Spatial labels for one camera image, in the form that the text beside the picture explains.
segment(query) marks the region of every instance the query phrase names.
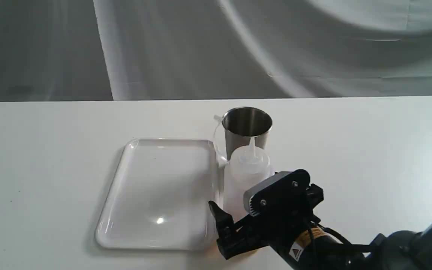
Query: cup rim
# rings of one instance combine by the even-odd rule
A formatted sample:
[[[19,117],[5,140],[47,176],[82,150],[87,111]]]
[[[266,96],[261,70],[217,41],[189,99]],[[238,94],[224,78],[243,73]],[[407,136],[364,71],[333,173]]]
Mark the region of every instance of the cup rim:
[[[268,130],[266,130],[264,133],[261,133],[261,134],[256,135],[256,136],[244,136],[244,135],[236,134],[236,133],[234,133],[233,131],[227,129],[227,128],[224,126],[224,119],[226,118],[226,116],[228,116],[229,113],[231,113],[232,111],[238,110],[238,109],[246,109],[246,108],[249,108],[249,109],[255,109],[255,110],[257,110],[257,111],[259,111],[259,112],[261,112],[261,113],[267,115],[267,116],[269,117],[269,120],[271,120],[271,125],[269,126]],[[267,134],[268,132],[271,131],[271,129],[273,128],[273,118],[271,118],[271,116],[270,116],[267,112],[263,111],[262,109],[254,108],[253,106],[237,106],[237,107],[235,107],[235,108],[229,109],[227,112],[225,112],[225,113],[223,114],[223,117],[222,117],[222,119],[221,119],[221,126],[223,126],[223,128],[224,128],[225,131],[229,131],[230,133],[235,134],[235,135],[237,135],[237,136],[241,136],[241,137],[244,137],[244,138],[251,138],[251,137],[256,138],[256,137],[259,137],[259,136],[265,135],[265,134]]]

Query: stainless steel cup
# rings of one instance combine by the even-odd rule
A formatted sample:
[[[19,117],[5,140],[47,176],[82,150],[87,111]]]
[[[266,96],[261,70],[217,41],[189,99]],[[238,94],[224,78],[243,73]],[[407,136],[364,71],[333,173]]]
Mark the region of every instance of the stainless steel cup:
[[[257,147],[264,149],[273,120],[260,109],[241,106],[227,111],[221,124],[225,131],[226,156],[229,160],[236,148],[249,144],[251,137],[254,137]]]

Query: white fabric backdrop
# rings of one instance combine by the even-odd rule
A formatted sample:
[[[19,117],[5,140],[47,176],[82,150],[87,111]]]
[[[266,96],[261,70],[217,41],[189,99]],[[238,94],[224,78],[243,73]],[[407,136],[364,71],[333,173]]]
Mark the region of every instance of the white fabric backdrop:
[[[115,99],[432,95],[430,0],[94,0]]]

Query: white table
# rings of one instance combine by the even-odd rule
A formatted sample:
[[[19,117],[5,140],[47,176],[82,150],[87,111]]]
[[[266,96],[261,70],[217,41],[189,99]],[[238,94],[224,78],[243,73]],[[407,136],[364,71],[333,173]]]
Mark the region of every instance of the white table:
[[[273,117],[275,169],[324,189],[323,225],[368,243],[432,222],[432,97],[0,103],[0,270],[288,269],[270,248],[225,261],[94,240],[129,140],[209,139],[213,115],[242,105]]]

